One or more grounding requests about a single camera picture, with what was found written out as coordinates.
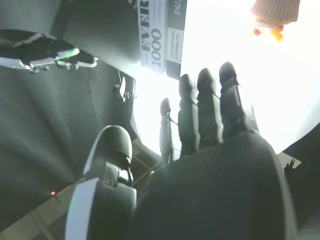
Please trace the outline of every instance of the white label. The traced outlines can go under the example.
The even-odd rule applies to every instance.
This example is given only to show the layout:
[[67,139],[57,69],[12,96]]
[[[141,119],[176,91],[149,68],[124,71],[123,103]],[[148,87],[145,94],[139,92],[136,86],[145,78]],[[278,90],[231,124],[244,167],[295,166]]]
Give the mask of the white label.
[[138,0],[141,65],[163,73],[166,59],[166,2]]
[[184,31],[168,27],[166,59],[181,64]]

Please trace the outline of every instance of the white surface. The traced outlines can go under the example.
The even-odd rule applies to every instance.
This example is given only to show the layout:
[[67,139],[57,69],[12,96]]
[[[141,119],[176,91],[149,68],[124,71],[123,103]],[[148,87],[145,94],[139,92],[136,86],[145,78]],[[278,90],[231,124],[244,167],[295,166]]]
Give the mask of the white surface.
[[[218,76],[220,66],[232,62],[251,97],[261,136],[280,153],[320,122],[320,2],[301,0],[298,22],[285,26],[280,43],[250,35],[254,2],[188,1],[181,75],[196,81],[199,71],[209,68]],[[160,104],[169,97],[179,109],[178,81],[142,68],[136,91],[140,139],[159,154]]]

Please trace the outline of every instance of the bright light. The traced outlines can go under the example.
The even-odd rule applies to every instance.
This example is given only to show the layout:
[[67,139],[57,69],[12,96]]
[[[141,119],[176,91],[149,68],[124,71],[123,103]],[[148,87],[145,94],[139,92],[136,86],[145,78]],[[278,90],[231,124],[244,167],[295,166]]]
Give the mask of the bright light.
[[[210,68],[218,76],[220,66],[232,62],[251,97],[261,135],[279,153],[320,122],[320,1],[301,1],[298,22],[284,27],[280,43],[250,34],[254,2],[188,1],[181,75],[196,81],[203,68]],[[136,91],[138,133],[159,153],[160,104],[169,97],[179,109],[178,81],[143,69]]]

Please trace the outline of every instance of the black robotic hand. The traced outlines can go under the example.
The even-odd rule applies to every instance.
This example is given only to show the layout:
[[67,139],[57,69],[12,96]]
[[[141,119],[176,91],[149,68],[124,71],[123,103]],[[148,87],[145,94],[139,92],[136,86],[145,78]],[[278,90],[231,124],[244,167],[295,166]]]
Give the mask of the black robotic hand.
[[231,63],[219,78],[220,98],[202,70],[196,99],[195,85],[181,77],[182,158],[150,176],[126,239],[297,239],[285,176]]

